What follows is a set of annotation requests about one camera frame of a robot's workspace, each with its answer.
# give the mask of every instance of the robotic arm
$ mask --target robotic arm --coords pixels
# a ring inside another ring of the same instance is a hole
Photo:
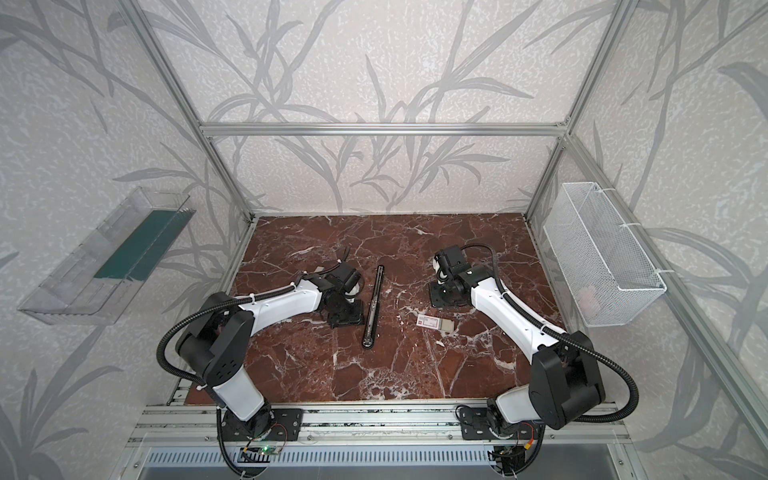
[[[260,294],[261,300],[256,295],[233,298],[215,293],[201,309],[213,311],[188,323],[176,352],[203,380],[209,395],[228,408],[225,420],[235,422],[234,415],[245,436],[258,437],[273,422],[268,401],[243,366],[250,337],[280,320],[315,311],[324,312],[332,328],[362,325],[362,301],[355,298],[361,279],[353,266],[340,260],[331,269]],[[216,311],[222,303],[233,305]]]
[[[491,251],[493,270],[471,265],[463,250],[484,247]],[[573,420],[613,422],[629,415],[637,406],[637,386],[615,362],[592,349],[582,332],[568,335],[538,315],[504,286],[498,277],[494,250],[474,243],[440,250],[432,265],[437,280],[429,285],[435,307],[472,304],[489,316],[523,351],[531,363],[531,382],[488,400],[488,424],[499,436],[510,435],[516,423],[541,420],[560,429]],[[619,373],[630,387],[630,402],[610,415],[585,415],[605,400],[598,361]]]
[[[471,265],[463,252],[469,247],[490,250],[493,268]],[[567,334],[509,292],[499,278],[498,261],[491,247],[480,243],[448,247],[435,255],[433,266],[437,273],[437,280],[429,285],[433,306],[472,304],[496,322],[531,363],[529,385],[488,400],[486,422],[499,438],[515,433],[523,421],[540,420],[560,429],[574,420],[616,422],[637,407],[639,394],[634,380],[615,362],[596,353],[586,335]],[[250,337],[280,320],[314,311],[324,312],[331,327],[362,325],[362,301],[356,298],[362,290],[361,282],[361,274],[346,262],[345,255],[334,267],[305,273],[281,289],[237,298],[215,293],[200,311],[165,334],[157,346],[157,361],[166,371],[200,384],[220,407],[218,416],[227,407],[224,422],[236,425],[238,435],[260,438],[275,420],[270,404],[243,367]],[[194,374],[172,366],[165,358],[167,344],[182,329],[176,351]],[[630,399],[618,412],[585,415],[605,398],[598,362],[624,379]],[[217,421],[217,428],[224,422]],[[224,452],[221,430],[218,439]]]

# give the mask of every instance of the red marble surface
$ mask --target red marble surface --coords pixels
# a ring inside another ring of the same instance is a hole
[[[525,385],[528,361],[487,316],[429,304],[432,256],[470,240],[491,244],[508,288],[562,325],[522,215],[261,218],[235,279],[237,295],[330,266],[345,245],[352,247],[348,261],[366,278],[366,313],[380,263],[386,278],[373,349],[360,345],[363,326],[331,329],[319,313],[299,315],[251,338],[245,365],[253,383],[271,402],[483,398]],[[484,250],[466,253],[473,263],[489,264]],[[453,319],[456,329],[445,334],[417,326],[418,313]],[[187,404],[211,403],[196,389],[187,397]]]

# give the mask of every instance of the metal vent grille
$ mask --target metal vent grille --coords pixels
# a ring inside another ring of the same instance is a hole
[[[288,446],[279,455],[259,455],[263,466],[354,466],[354,465],[489,465],[488,450],[483,445],[420,446]],[[227,448],[233,461],[240,449]],[[145,467],[222,466],[217,447],[154,447]]]

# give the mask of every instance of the wallpaper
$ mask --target wallpaper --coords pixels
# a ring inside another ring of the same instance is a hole
[[[157,341],[214,289],[246,227],[111,2],[0,4],[0,472],[106,478],[174,378]],[[16,310],[135,187],[197,212],[113,326]]]
[[[765,1],[638,8],[575,129],[764,392],[766,13]],[[566,159],[533,218],[575,325],[541,225],[558,185],[583,179]],[[589,334],[641,388],[625,422],[651,478],[768,478],[764,453],[663,299]],[[610,392],[626,396],[621,384]]]
[[[543,226],[560,185],[586,180],[566,152],[531,228],[568,330],[586,332],[595,349],[624,367],[640,387],[640,405],[624,424],[648,478],[768,478],[768,458],[663,296],[626,326],[587,328],[581,321]],[[626,385],[610,370],[601,367],[601,372],[607,400],[623,405]]]
[[[768,394],[768,2],[635,13],[577,133]]]
[[[614,7],[613,0],[141,4],[200,118],[223,122],[562,121]],[[553,144],[217,139],[251,207],[267,215],[523,211]]]
[[[141,0],[204,121],[555,122],[613,0]]]
[[[264,215],[522,212],[554,147],[552,137],[217,140]]]

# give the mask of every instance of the acrylic tray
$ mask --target acrylic tray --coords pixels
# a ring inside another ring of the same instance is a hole
[[[18,309],[49,324],[115,323],[194,214],[188,199],[135,189]]]

